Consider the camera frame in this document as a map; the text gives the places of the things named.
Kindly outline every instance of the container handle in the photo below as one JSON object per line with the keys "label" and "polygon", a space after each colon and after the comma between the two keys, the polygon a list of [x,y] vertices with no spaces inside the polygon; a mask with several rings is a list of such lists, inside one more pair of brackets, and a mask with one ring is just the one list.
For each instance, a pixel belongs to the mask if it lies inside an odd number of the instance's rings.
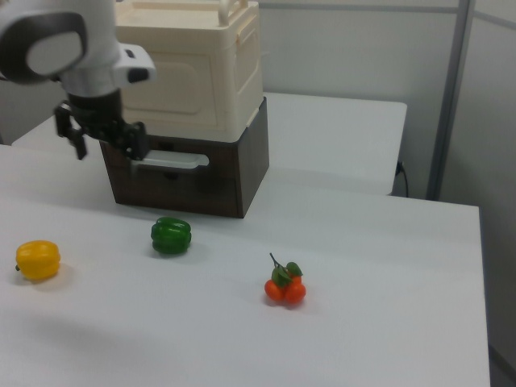
{"label": "container handle", "polygon": [[220,0],[218,6],[218,25],[221,27],[229,26],[229,11],[233,4],[240,3],[240,8],[247,8],[248,0]]}

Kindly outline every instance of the green leaf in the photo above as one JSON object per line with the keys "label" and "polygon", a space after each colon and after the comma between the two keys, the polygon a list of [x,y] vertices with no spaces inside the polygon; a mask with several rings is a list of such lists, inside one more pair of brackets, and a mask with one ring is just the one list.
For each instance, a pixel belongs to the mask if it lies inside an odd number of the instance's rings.
{"label": "green leaf", "polygon": [[289,273],[292,273],[296,277],[300,277],[303,275],[301,269],[299,268],[298,264],[295,262],[289,262],[287,264],[287,270],[289,270]]}
{"label": "green leaf", "polygon": [[280,288],[283,288],[287,286],[290,282],[292,282],[292,278],[289,277],[289,274],[285,271],[285,268],[283,268],[282,266],[277,267],[273,270],[271,280],[273,280],[273,282]]}
{"label": "green leaf", "polygon": [[286,280],[288,282],[292,281],[292,278],[290,278],[290,275],[287,273],[287,271],[285,270],[285,268],[283,266],[280,266],[279,268],[277,268],[277,271],[280,274],[280,276],[283,277],[284,280]]}

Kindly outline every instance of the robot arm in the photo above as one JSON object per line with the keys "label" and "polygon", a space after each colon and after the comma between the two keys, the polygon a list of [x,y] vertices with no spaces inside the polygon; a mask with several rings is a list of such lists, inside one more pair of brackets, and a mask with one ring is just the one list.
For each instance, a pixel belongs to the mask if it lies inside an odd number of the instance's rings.
{"label": "robot arm", "polygon": [[0,0],[0,77],[61,83],[69,100],[55,110],[57,132],[79,159],[84,134],[146,156],[144,125],[123,120],[120,88],[153,80],[156,69],[141,47],[116,40],[113,0]]}

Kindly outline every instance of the toy vegetable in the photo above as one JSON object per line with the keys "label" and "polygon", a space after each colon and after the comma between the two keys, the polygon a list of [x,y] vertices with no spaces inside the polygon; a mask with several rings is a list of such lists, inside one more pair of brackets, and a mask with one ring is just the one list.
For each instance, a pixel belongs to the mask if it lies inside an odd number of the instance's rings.
{"label": "toy vegetable", "polygon": [[274,270],[271,279],[265,282],[265,293],[276,302],[286,300],[297,304],[306,296],[306,287],[302,284],[302,271],[298,264],[289,262],[285,267],[279,264],[273,254]]}
{"label": "toy vegetable", "polygon": [[16,270],[29,280],[43,280],[57,273],[60,259],[55,243],[33,240],[22,244],[16,251]]}
{"label": "toy vegetable", "polygon": [[152,226],[152,247],[164,254],[185,252],[192,239],[190,225],[180,219],[159,218]]}

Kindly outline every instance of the white wall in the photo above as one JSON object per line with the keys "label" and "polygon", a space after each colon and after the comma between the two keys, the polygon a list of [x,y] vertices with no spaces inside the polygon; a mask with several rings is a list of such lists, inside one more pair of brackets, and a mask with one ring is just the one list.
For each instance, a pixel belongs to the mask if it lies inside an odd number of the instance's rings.
{"label": "white wall", "polygon": [[368,2],[381,3],[383,11],[345,6],[324,10],[314,1],[317,9],[282,9],[278,3],[269,9],[268,2],[261,3],[265,89],[406,103],[401,159],[406,162],[411,196],[424,198],[456,14],[453,7],[451,13],[428,13],[385,5],[455,2]]}
{"label": "white wall", "polygon": [[[510,21],[502,3],[476,10]],[[515,107],[516,30],[476,17],[440,200],[481,207],[489,341],[516,368]]]}

